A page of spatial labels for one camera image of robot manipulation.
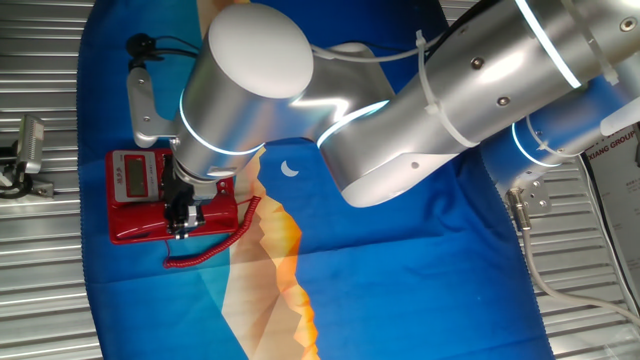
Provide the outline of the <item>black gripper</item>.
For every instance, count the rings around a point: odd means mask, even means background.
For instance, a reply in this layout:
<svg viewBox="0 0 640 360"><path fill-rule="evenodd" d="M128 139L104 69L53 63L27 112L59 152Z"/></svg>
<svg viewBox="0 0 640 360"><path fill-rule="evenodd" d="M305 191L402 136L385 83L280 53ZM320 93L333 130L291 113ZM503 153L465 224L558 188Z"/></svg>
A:
<svg viewBox="0 0 640 360"><path fill-rule="evenodd" d="M167 232L184 239L205 223L202 206L215 197L215 182L191 177L171 154L163 156L161 185Z"/></svg>

